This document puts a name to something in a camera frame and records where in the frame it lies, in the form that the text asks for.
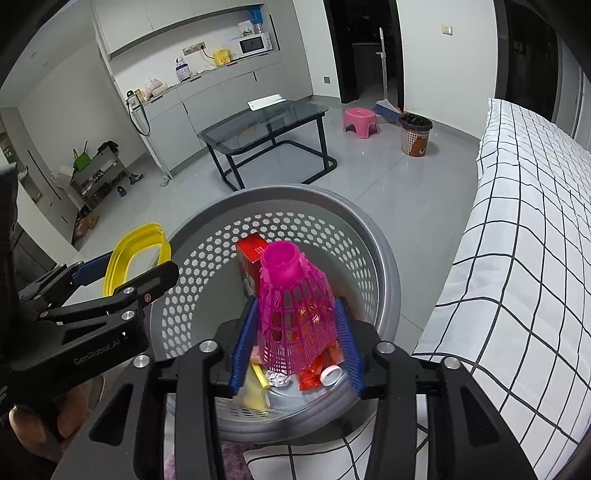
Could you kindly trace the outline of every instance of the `glass tabletop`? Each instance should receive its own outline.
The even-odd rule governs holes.
[[[201,131],[198,137],[223,154],[235,155],[269,140],[271,133],[281,135],[298,123],[321,116],[328,107],[307,100],[285,101],[255,112],[238,112]]]

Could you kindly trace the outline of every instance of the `wall outlet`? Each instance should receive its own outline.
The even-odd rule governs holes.
[[[184,48],[183,55],[191,55],[191,53],[195,53],[196,51],[199,51],[202,48],[205,48],[204,41],[196,43],[195,45],[191,45],[190,47]]]

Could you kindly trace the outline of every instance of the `stool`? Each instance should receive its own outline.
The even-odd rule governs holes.
[[[343,113],[343,132],[353,125],[357,138],[369,138],[369,129],[373,125],[375,132],[379,133],[378,118],[375,113],[366,108],[347,108]]]

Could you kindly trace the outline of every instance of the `glass coffee table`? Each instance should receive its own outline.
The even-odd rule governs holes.
[[[206,128],[198,134],[198,137],[206,143],[217,170],[222,176],[222,180],[235,192],[245,188],[238,171],[240,167],[274,148],[285,144],[301,148],[322,159],[322,170],[302,182],[310,184],[328,172],[333,171],[337,166],[336,160],[330,157],[326,150],[326,138],[324,137],[322,117],[324,117],[327,110],[328,107],[316,105],[306,100],[298,100],[296,102],[287,100],[255,112],[250,109],[238,112]],[[318,127],[318,136],[322,151],[302,145],[294,140],[277,140],[279,135],[313,122],[314,120],[316,120]],[[239,163],[234,162],[233,155],[241,155],[266,142],[271,142],[271,145]],[[216,150],[226,156],[230,165],[229,169],[224,170],[222,168],[217,159]],[[234,175],[238,185],[234,185],[228,180],[229,174]]]

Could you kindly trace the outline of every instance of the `doorway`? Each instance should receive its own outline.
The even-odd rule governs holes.
[[[395,0],[324,0],[341,103],[372,108],[384,99],[382,50],[379,36],[384,31],[388,100],[404,107],[402,39]]]
[[[505,100],[552,121],[558,86],[558,39],[535,11],[505,0],[508,72]]]

